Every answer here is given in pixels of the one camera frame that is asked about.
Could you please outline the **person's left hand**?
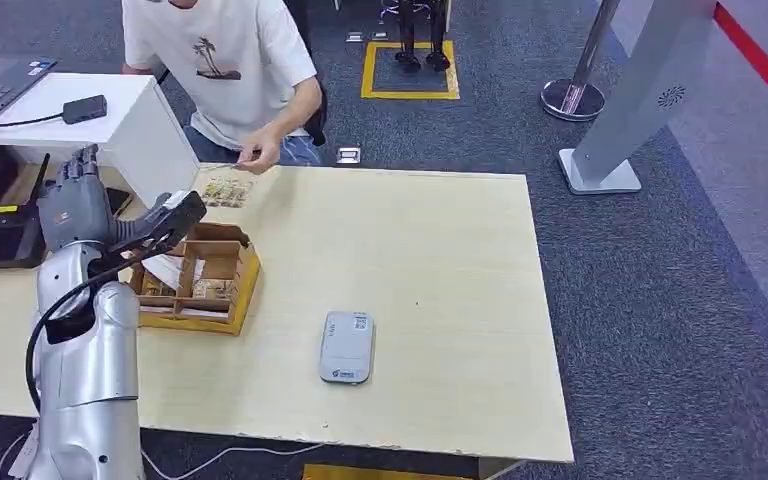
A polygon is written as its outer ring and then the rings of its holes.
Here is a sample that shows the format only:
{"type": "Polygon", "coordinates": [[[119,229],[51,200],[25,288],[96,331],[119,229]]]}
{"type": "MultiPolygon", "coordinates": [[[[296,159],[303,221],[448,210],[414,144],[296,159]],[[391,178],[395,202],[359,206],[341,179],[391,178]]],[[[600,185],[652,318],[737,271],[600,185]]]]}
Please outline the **person's left hand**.
{"type": "Polygon", "coordinates": [[[275,166],[280,157],[283,135],[271,125],[264,126],[241,141],[241,151],[235,167],[261,175],[275,166]]]}

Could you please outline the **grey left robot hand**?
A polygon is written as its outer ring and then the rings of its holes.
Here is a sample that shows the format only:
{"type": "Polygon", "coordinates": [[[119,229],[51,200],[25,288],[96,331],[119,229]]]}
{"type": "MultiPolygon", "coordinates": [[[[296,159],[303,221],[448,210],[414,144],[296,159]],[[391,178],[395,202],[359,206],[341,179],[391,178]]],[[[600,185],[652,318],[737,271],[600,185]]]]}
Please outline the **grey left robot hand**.
{"type": "Polygon", "coordinates": [[[91,144],[75,151],[37,200],[45,245],[52,253],[76,242],[120,252],[156,236],[160,211],[155,208],[134,220],[114,217],[99,176],[98,150],[91,144]]]}

